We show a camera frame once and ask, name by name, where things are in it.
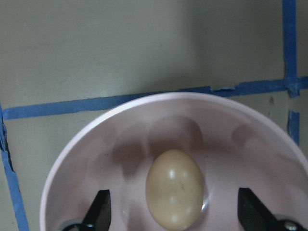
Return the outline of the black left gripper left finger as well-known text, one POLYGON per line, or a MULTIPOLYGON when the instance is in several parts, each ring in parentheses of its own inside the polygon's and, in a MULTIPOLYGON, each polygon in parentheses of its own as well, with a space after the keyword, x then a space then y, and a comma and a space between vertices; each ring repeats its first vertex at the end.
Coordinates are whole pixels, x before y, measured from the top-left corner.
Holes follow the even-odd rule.
POLYGON ((81 223, 81 231, 108 231, 111 225, 109 190, 99 190, 81 223))

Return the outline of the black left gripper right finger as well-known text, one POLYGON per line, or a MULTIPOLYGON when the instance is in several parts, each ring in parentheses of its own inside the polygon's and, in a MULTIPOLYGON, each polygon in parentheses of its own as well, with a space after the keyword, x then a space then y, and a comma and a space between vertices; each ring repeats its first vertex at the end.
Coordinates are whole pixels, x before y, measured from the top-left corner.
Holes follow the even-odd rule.
POLYGON ((283 231, 284 225, 265 207, 250 188, 239 188, 238 220, 245 231, 283 231))

